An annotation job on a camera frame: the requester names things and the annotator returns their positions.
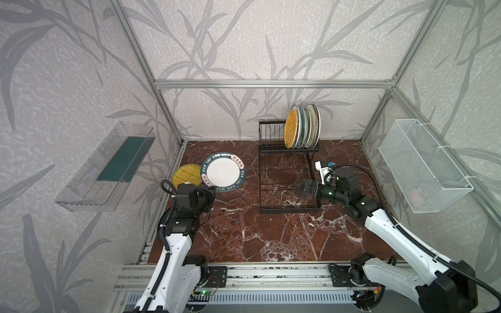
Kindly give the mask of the yellow-green round plate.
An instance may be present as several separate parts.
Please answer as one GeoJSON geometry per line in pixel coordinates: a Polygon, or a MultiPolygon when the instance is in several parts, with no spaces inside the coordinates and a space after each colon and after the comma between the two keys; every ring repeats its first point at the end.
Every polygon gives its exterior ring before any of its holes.
{"type": "Polygon", "coordinates": [[[186,164],[178,168],[171,177],[175,187],[181,184],[193,184],[200,186],[202,184],[201,165],[186,164]]]}

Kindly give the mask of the white plate dark green rim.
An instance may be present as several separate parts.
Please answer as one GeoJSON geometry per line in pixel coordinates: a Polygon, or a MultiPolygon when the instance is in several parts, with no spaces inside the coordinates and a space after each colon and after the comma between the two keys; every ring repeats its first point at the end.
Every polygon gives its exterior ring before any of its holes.
{"type": "Polygon", "coordinates": [[[233,153],[219,152],[210,155],[201,165],[200,177],[208,187],[217,192],[230,192],[244,182],[247,169],[243,161],[233,153]]]}

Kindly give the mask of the black wire dish rack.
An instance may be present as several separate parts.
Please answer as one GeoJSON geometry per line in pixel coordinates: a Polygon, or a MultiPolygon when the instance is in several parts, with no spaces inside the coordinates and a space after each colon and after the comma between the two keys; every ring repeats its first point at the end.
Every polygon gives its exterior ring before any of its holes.
{"type": "Polygon", "coordinates": [[[312,196],[304,196],[295,184],[314,179],[312,149],[287,149],[284,144],[285,120],[260,121],[259,144],[259,208],[261,214],[314,213],[321,204],[312,196]]]}

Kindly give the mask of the white plate cloud emblem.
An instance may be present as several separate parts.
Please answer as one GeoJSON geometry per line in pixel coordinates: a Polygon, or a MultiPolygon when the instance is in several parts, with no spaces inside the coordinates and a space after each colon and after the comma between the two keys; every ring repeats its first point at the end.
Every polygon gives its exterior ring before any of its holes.
{"type": "Polygon", "coordinates": [[[294,148],[299,149],[303,136],[303,118],[301,109],[297,104],[293,105],[292,109],[297,113],[297,134],[294,142],[294,148]]]}

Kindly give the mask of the cream plate with plum blossoms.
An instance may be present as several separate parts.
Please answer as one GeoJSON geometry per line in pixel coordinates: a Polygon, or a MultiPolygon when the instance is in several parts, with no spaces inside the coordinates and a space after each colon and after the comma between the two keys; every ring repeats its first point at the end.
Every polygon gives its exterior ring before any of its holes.
{"type": "Polygon", "coordinates": [[[316,130],[315,130],[314,146],[313,147],[316,147],[318,145],[319,140],[320,140],[321,118],[320,118],[320,113],[318,111],[317,105],[313,104],[313,109],[314,109],[315,119],[316,119],[316,130]]]}

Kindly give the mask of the light green flower plate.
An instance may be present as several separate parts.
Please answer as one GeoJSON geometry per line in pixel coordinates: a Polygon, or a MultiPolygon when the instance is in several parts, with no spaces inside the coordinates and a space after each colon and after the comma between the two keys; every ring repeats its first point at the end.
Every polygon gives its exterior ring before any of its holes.
{"type": "Polygon", "coordinates": [[[305,148],[305,135],[307,133],[307,118],[305,116],[305,108],[300,106],[300,109],[301,109],[302,118],[303,118],[303,136],[302,136],[300,148],[303,149],[303,148],[305,148]]]}

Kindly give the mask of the orange woven round plate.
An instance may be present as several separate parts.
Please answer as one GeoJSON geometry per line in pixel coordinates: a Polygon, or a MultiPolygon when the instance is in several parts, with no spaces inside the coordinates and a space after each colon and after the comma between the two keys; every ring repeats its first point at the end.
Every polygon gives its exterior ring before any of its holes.
{"type": "Polygon", "coordinates": [[[292,149],[295,145],[299,127],[298,112],[293,109],[289,112],[284,126],[284,144],[287,149],[292,149]]]}

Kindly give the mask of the sunburst plate teal rim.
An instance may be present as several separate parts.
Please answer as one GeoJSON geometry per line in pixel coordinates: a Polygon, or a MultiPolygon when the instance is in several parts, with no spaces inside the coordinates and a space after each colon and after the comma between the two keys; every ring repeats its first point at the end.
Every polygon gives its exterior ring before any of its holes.
{"type": "Polygon", "coordinates": [[[310,111],[310,115],[311,115],[311,118],[312,118],[312,133],[311,133],[311,138],[309,140],[309,149],[312,148],[314,146],[314,137],[315,137],[315,130],[316,130],[316,119],[315,119],[315,113],[314,113],[314,109],[313,109],[313,104],[310,104],[308,105],[307,107],[310,111]]]}

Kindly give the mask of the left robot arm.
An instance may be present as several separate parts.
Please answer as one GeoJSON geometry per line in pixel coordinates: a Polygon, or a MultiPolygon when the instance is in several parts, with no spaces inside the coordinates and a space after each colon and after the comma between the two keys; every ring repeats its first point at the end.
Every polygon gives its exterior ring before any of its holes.
{"type": "Polygon", "coordinates": [[[183,312],[197,286],[209,278],[205,256],[189,256],[200,217],[213,206],[215,187],[182,183],[175,186],[167,179],[161,189],[174,198],[160,218],[157,238],[163,250],[149,284],[133,312],[183,312]]]}

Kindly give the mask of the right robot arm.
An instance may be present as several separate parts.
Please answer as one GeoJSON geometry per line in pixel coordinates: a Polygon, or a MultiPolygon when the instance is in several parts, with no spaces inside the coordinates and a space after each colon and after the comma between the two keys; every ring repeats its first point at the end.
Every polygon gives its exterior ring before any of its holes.
{"type": "Polygon", "coordinates": [[[399,292],[424,312],[472,312],[478,305],[478,288],[500,299],[500,292],[478,279],[468,263],[454,262],[432,249],[396,221],[383,203],[362,194],[354,165],[318,161],[315,167],[320,180],[299,181],[294,188],[318,202],[341,205],[413,269],[408,272],[366,254],[352,262],[359,277],[399,292]]]}

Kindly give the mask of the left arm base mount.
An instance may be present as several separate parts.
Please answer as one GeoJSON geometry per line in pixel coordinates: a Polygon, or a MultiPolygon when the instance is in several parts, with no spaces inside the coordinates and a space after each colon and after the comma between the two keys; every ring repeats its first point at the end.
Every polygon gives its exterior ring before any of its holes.
{"type": "Polygon", "coordinates": [[[209,266],[205,256],[187,256],[183,265],[194,265],[200,268],[201,277],[197,288],[224,288],[226,286],[227,266],[209,266]]]}

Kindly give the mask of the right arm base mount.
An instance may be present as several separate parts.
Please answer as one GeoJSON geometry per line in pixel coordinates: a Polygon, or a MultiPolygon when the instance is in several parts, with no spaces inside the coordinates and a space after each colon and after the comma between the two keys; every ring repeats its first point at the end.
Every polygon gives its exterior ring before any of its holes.
{"type": "Polygon", "coordinates": [[[363,266],[374,255],[364,253],[353,259],[347,266],[330,263],[327,267],[334,287],[371,287],[363,266]]]}

